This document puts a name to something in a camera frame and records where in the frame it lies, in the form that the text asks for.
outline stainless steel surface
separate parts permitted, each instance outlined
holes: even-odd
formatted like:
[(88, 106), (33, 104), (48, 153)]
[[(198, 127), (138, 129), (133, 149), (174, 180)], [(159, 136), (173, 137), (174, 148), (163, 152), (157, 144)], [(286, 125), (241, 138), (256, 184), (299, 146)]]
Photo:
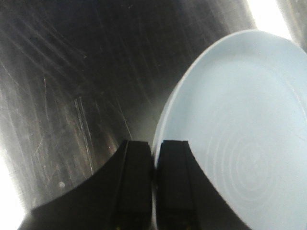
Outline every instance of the stainless steel surface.
[(173, 87), (219, 38), (258, 27), (306, 49), (306, 21), (304, 0), (1, 0), (5, 202), (36, 207), (123, 139), (151, 143)]

